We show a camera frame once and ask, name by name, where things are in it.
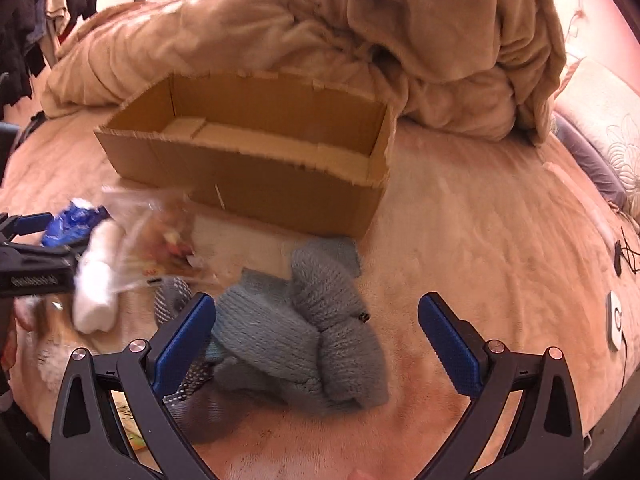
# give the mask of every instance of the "snack package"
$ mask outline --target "snack package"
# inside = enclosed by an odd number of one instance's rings
[[[154,285],[164,276],[214,281],[193,246],[195,214],[185,192],[105,189],[103,204],[125,231],[113,264],[113,292]]]
[[[122,423],[122,427],[124,428],[127,439],[131,444],[131,448],[133,451],[144,449],[146,444],[140,434],[138,426],[136,425],[136,420],[131,414],[131,409],[127,403],[127,397],[125,397],[122,392],[111,392],[111,396],[113,397],[113,402],[116,405],[116,410],[118,411],[118,418]]]
[[[103,207],[95,208],[87,200],[75,198],[49,223],[42,235],[41,244],[45,247],[59,247],[88,238],[92,229],[107,216]]]

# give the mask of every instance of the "metal screw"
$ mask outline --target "metal screw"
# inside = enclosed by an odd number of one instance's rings
[[[86,350],[84,348],[76,348],[71,357],[74,361],[80,361],[86,357]]]
[[[488,345],[489,350],[494,354],[501,354],[504,352],[504,343],[502,341],[498,341],[497,339],[491,339]]]
[[[549,349],[549,357],[551,357],[552,359],[555,359],[556,361],[562,359],[562,350],[559,348],[556,348],[555,346],[552,346]]]
[[[146,348],[146,341],[143,339],[135,339],[129,343],[129,350],[133,353],[142,352]]]

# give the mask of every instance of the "small power bank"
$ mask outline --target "small power bank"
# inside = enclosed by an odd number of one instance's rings
[[[614,349],[622,346],[622,305],[613,290],[607,294],[607,334]]]

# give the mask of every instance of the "white pillow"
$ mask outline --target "white pillow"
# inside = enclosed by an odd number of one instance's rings
[[[628,212],[640,219],[640,96],[587,57],[556,97],[556,110],[607,161],[625,188]]]

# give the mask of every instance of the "rolled white towel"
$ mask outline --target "rolled white towel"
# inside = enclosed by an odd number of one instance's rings
[[[124,231],[113,220],[101,222],[91,235],[76,274],[73,322],[76,330],[108,332],[118,317],[118,295],[111,292],[112,265]]]

